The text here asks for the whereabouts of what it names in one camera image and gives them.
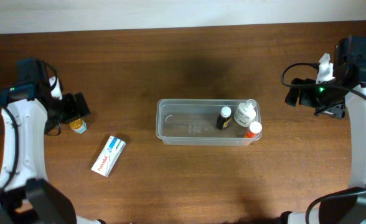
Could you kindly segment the gold lid balm jar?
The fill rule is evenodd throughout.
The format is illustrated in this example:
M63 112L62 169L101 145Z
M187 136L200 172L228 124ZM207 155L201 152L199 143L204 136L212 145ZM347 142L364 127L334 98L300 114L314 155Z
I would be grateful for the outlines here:
M87 124L82 119L76 119L69 122L69 126L74 132L78 134L81 134L87 130Z

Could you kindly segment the white Panadol box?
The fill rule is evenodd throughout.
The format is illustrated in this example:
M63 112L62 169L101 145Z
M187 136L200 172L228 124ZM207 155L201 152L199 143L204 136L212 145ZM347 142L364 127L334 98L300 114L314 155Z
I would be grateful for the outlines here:
M110 136L91 170L104 177L108 177L125 146L125 141L115 136Z

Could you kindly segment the orange tube white cap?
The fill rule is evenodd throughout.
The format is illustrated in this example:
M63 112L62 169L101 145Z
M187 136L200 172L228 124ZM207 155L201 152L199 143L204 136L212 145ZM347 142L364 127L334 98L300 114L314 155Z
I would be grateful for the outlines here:
M260 134L263 127L262 124L258 121L253 121L250 123L244 137L245 138L255 138L257 134Z

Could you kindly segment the white squeeze bottle clear cap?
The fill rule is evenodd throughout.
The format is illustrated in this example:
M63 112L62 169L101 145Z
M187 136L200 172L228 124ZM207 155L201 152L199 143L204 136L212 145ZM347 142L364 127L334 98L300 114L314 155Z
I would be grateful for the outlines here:
M234 120L245 128L256 118L256 101L249 99L244 103L240 103L234 113Z

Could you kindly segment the dark bottle white cap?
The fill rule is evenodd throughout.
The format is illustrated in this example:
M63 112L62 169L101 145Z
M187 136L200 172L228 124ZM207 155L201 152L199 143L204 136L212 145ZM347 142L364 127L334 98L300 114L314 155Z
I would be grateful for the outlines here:
M217 117L216 128L221 130L226 129L231 120L232 110L230 107L224 106Z

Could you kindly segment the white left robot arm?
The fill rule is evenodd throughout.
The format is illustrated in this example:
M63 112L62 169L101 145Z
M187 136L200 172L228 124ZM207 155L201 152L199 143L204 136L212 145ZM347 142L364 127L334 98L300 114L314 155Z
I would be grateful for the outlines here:
M17 82L0 92L4 152L0 171L0 223L90 223L50 184L44 137L90 114L81 93L64 94L56 69L28 58L17 63Z

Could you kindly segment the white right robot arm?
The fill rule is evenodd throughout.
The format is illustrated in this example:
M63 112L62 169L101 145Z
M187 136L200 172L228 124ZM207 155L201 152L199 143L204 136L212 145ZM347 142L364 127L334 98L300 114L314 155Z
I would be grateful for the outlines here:
M305 212L284 212L280 223L366 223L366 37L338 41L334 56L324 54L316 79L295 78L285 102L321 114L350 120L352 160L349 186L315 199Z

